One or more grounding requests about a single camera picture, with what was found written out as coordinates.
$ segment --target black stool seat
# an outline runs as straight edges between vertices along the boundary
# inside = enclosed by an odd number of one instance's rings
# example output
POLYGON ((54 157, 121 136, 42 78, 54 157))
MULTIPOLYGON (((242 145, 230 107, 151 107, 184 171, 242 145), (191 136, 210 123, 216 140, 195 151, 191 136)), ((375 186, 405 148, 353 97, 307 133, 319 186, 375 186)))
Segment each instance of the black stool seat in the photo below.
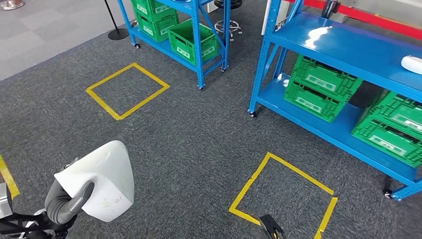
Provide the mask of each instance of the black stool seat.
MULTIPOLYGON (((223 0, 214 0, 214 4, 218 8, 224 8, 223 0)), ((231 0, 230 9, 236 9, 240 6, 242 6, 242 0, 231 0)))

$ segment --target blue shelf frame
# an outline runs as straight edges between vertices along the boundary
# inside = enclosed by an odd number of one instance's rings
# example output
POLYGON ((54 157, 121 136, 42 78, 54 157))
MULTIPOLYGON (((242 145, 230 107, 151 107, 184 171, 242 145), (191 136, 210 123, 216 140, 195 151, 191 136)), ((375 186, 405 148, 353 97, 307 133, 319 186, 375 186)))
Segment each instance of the blue shelf frame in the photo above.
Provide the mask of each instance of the blue shelf frame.
POLYGON ((287 49, 290 49, 422 102, 422 76, 400 65, 401 58, 406 55, 422 58, 422 48, 301 12, 302 6, 303 0, 296 0, 284 25, 275 32, 280 1, 271 0, 248 112, 254 114, 257 104, 261 104, 396 179, 404 184, 391 194, 397 201, 421 192, 422 178, 418 178, 417 169, 350 134, 361 109, 347 104, 333 123, 327 123, 295 107, 282 97, 283 81, 289 76, 282 73, 281 68, 287 49), (279 49, 272 80, 262 87, 279 49))
POLYGON ((193 25, 193 34, 194 34, 194 44, 195 44, 195 59, 196 59, 196 65, 192 65, 184 58, 180 57, 176 53, 174 53, 171 50, 170 47, 170 41, 169 39, 166 39, 163 42, 157 43, 154 41, 151 37, 149 37, 147 34, 143 33, 139 30, 137 26, 132 27, 130 25, 129 18, 127 17, 126 9, 124 8, 122 0, 117 0, 117 3, 120 7, 121 14, 123 16, 124 23, 128 29, 129 37, 132 45, 136 44, 136 38, 140 39, 141 41, 147 43, 148 45, 154 47, 155 49, 161 51, 165 55, 171 57, 175 61, 179 62, 183 66, 187 67, 188 69, 196 72, 198 77, 198 89, 202 89, 205 86, 204 83, 204 76, 217 68, 218 66, 221 67, 222 71, 225 71, 228 68, 228 45, 229 45, 229 20, 230 20, 230 0, 224 0, 224 13, 223 13, 223 39, 220 39, 218 33, 215 31, 213 24, 211 23, 210 19, 207 16, 207 13, 205 12, 203 5, 211 2, 212 0, 191 0, 191 1, 183 1, 183 0, 156 0, 159 1, 162 4, 165 4, 169 7, 172 7, 176 9, 177 11, 180 11, 184 14, 187 14, 192 19, 192 25, 193 25), (219 57, 220 59, 215 61, 215 58, 212 58, 210 60, 207 60, 206 62, 202 61, 201 56, 201 40, 200 40, 200 22, 199 22, 199 13, 200 11, 207 23, 207 25, 212 30, 213 34, 216 36, 218 43, 219 43, 219 51, 218 55, 216 57, 219 57), (207 69, 204 69, 204 65, 215 61, 213 64, 208 66, 207 69))

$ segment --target white cover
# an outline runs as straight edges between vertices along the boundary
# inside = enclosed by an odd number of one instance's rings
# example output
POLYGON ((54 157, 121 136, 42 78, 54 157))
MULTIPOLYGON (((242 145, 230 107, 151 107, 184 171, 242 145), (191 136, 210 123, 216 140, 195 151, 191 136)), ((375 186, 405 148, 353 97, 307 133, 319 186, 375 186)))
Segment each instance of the white cover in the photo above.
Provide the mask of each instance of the white cover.
POLYGON ((402 66, 416 74, 422 75, 422 59, 415 56, 405 56, 402 59, 402 66))
POLYGON ((133 204, 132 168, 120 141, 104 144, 54 177, 71 197, 85 182, 93 181, 94 191, 82 209, 101 221, 111 222, 133 204))

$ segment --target caster wheel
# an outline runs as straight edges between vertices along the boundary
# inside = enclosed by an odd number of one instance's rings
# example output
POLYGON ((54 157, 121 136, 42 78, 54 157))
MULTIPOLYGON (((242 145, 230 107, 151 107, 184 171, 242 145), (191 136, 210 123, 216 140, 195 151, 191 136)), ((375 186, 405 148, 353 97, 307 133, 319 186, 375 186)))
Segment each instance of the caster wheel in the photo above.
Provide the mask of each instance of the caster wheel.
POLYGON ((391 194, 393 193, 390 189, 384 189, 383 190, 384 193, 384 197, 388 198, 388 199, 392 199, 393 197, 391 196, 391 194))

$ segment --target white object on shelf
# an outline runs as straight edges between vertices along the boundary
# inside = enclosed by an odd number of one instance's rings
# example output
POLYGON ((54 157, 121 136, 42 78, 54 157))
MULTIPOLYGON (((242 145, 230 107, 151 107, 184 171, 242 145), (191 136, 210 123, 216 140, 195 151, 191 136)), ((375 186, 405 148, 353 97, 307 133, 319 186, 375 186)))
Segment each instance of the white object on shelf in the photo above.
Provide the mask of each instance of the white object on shelf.
POLYGON ((402 66, 416 74, 422 75, 422 59, 415 56, 405 56, 402 59, 402 66))
MULTIPOLYGON (((264 35, 264 32, 265 32, 265 25, 267 24, 268 12, 270 10, 270 3, 271 1, 268 0, 267 6, 265 8, 264 22, 262 24, 261 35, 264 35)), ((277 21, 276 21, 277 28, 279 28, 281 25, 281 22, 284 21, 284 19, 286 19, 287 12, 289 10, 289 5, 290 5, 290 2, 281 1, 280 8, 278 10, 277 21)))
POLYGON ((217 6, 214 4, 214 1, 207 3, 207 13, 217 10, 217 6))

